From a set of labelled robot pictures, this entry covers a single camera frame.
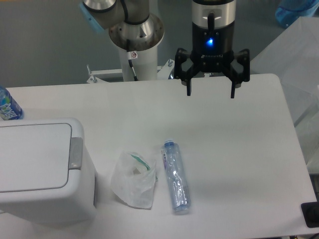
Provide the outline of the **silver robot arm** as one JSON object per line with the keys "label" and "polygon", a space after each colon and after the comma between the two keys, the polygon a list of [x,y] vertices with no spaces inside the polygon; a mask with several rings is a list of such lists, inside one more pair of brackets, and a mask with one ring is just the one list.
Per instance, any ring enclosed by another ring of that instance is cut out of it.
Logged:
{"label": "silver robot arm", "polygon": [[[84,0],[80,9],[91,27],[107,30],[120,55],[125,81],[155,80],[158,45],[164,37],[162,21],[150,12],[147,0]],[[250,52],[233,51],[236,1],[192,2],[192,50],[179,48],[173,76],[191,93],[191,80],[198,73],[222,73],[234,93],[250,80]]]}

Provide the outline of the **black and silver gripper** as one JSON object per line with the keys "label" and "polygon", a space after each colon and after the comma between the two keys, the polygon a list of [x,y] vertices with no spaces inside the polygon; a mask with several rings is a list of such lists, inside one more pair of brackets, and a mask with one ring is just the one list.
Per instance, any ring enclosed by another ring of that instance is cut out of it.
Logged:
{"label": "black and silver gripper", "polygon": [[[174,78],[186,86],[191,96],[191,79],[199,73],[221,72],[229,68],[226,75],[231,81],[230,97],[243,82],[250,81],[250,50],[233,52],[235,24],[235,0],[193,0],[192,1],[192,52],[178,48],[174,60]],[[191,61],[183,70],[182,65]]]}

